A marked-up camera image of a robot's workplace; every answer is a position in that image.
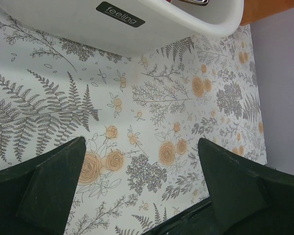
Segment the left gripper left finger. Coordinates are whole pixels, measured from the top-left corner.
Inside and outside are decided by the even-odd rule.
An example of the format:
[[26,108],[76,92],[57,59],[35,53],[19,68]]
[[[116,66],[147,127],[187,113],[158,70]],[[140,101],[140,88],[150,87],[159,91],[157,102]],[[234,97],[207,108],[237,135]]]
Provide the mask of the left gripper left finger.
[[84,137],[0,170],[0,235],[62,235],[86,153]]

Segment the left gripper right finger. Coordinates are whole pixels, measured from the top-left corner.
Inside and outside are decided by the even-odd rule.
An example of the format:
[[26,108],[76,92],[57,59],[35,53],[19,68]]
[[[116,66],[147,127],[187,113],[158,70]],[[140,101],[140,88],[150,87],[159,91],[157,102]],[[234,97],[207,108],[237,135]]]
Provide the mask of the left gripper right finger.
[[294,235],[294,175],[204,138],[198,155],[221,234]]

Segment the black square floral plate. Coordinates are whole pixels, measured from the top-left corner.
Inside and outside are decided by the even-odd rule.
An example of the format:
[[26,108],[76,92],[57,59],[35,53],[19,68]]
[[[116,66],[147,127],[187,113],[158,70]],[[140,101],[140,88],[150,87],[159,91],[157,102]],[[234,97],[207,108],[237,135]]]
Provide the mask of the black square floral plate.
[[179,0],[188,4],[206,6],[209,3],[209,0]]

